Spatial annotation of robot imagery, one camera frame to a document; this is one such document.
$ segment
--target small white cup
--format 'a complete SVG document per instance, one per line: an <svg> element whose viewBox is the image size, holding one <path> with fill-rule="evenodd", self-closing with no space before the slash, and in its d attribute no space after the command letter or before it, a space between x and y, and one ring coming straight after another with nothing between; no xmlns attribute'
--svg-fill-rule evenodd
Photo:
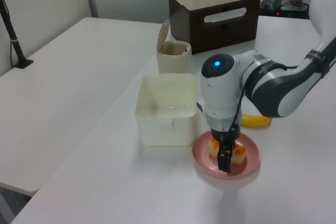
<svg viewBox="0 0 336 224"><path fill-rule="evenodd" d="M157 38L156 58L159 73L190 73L191 45L185 41L165 41L169 27L170 22L166 20Z"/></svg>

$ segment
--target brown drawer unit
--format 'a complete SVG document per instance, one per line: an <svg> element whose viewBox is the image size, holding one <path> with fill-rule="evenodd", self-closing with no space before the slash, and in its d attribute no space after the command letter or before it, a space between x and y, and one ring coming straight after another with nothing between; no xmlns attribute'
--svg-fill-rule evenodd
<svg viewBox="0 0 336 224"><path fill-rule="evenodd" d="M260 0L240 0L188 10L177 0L169 0L171 34L177 40L189 42L192 54L253 40L257 33L259 4ZM225 20L207 18L236 10L245 13Z"/></svg>

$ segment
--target yellow banana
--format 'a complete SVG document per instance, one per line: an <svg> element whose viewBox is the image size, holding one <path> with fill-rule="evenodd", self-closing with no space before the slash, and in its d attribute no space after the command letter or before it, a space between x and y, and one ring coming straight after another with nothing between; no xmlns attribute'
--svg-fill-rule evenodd
<svg viewBox="0 0 336 224"><path fill-rule="evenodd" d="M242 126L245 127L268 127L271 124L272 118L267 118L263 115L247 115L243 114Z"/></svg>

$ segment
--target cake slice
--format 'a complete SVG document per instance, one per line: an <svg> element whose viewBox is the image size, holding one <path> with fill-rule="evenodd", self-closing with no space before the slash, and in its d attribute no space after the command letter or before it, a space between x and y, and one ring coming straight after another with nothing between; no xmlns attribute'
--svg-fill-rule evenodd
<svg viewBox="0 0 336 224"><path fill-rule="evenodd" d="M211 156L217 158L217 154L219 151L219 142L213 137L209 141L208 151ZM231 163L235 165L240 165L244 161L245 156L246 147L236 142L236 144L233 146Z"/></svg>

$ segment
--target white table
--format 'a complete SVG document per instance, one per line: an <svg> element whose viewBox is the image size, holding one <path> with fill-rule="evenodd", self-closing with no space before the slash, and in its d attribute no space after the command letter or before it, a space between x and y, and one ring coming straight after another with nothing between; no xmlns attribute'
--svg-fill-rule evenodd
<svg viewBox="0 0 336 224"><path fill-rule="evenodd" d="M0 78L0 186L32 196L156 51L160 24L85 18Z"/></svg>
<svg viewBox="0 0 336 224"><path fill-rule="evenodd" d="M319 36L309 20L260 17L257 39L194 56L193 71L216 52L256 48L299 64ZM220 180L195 164L191 147L141 144L135 104L153 56L13 221L19 223L335 223L335 69L291 116L245 129L260 166ZM197 115L199 135L208 126Z"/></svg>

